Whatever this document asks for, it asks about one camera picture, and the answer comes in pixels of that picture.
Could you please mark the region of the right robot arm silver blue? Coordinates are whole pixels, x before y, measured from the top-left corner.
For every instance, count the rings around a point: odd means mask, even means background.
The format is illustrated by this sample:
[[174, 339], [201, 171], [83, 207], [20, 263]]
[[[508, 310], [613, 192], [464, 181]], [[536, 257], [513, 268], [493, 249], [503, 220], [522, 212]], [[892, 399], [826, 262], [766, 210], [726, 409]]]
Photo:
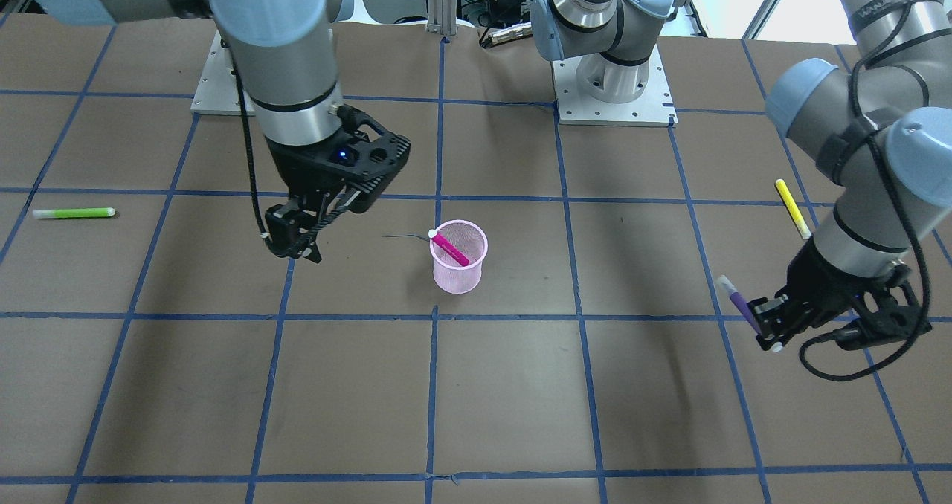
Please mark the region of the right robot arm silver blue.
[[345, 213], [367, 212], [411, 153], [405, 136], [344, 102], [331, 24], [354, 0], [37, 0], [68, 25], [212, 19], [231, 55], [247, 155], [257, 195], [249, 115], [288, 188], [261, 210], [260, 236], [273, 256], [320, 262], [318, 234]]

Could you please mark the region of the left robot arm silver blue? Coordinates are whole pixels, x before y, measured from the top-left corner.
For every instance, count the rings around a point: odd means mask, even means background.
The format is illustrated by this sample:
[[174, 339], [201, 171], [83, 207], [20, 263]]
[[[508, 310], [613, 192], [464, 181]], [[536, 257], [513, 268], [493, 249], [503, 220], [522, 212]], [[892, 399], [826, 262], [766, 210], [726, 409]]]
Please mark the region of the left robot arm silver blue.
[[[533, 0], [538, 53], [580, 56], [578, 84], [610, 103], [645, 91], [649, 54], [673, 0]], [[790, 67], [765, 111], [776, 131], [843, 188], [773, 298], [753, 300], [763, 349], [847, 311], [841, 349], [930, 330], [902, 258], [950, 212], [950, 22], [945, 0], [840, 0], [860, 54], [851, 73], [820, 58]]]

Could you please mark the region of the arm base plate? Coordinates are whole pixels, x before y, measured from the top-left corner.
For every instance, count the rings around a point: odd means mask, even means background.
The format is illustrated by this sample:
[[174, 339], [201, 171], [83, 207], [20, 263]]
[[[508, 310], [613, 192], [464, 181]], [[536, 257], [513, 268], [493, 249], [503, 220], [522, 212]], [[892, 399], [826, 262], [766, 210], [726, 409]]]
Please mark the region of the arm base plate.
[[221, 34], [215, 32], [199, 75], [190, 110], [211, 117], [238, 117], [241, 114], [240, 107], [234, 58]]
[[612, 63], [601, 54], [554, 61], [552, 80], [561, 124], [669, 127], [679, 123], [657, 46], [649, 60], [635, 66]]

